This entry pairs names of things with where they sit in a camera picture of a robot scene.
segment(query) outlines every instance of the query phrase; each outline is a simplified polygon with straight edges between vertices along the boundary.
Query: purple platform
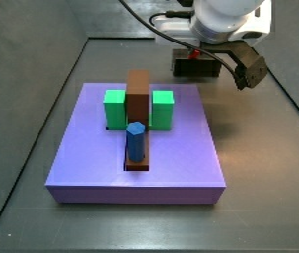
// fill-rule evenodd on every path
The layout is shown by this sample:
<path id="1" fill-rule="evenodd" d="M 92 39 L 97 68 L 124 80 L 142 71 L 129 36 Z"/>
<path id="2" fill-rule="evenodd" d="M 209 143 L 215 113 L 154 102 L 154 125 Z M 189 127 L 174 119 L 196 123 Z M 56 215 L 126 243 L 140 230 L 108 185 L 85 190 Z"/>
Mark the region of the purple platform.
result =
<path id="1" fill-rule="evenodd" d="M 60 203 L 213 204 L 225 181 L 195 85 L 173 91 L 172 131 L 149 132 L 149 171 L 124 171 L 124 131 L 106 131 L 102 96 L 125 84 L 84 84 L 46 180 Z"/>

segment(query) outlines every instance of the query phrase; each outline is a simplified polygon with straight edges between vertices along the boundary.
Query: green block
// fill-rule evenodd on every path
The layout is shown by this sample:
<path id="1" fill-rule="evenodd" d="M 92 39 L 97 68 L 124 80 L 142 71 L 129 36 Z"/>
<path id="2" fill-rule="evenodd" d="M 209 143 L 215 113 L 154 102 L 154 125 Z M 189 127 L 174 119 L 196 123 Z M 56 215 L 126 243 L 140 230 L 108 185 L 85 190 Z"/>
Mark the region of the green block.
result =
<path id="1" fill-rule="evenodd" d="M 152 130 L 152 113 L 149 113 L 149 130 Z"/>
<path id="2" fill-rule="evenodd" d="M 108 130 L 125 130 L 125 90 L 106 90 L 102 106 Z"/>
<path id="3" fill-rule="evenodd" d="M 172 91 L 152 91 L 150 130 L 170 130 L 173 94 Z"/>

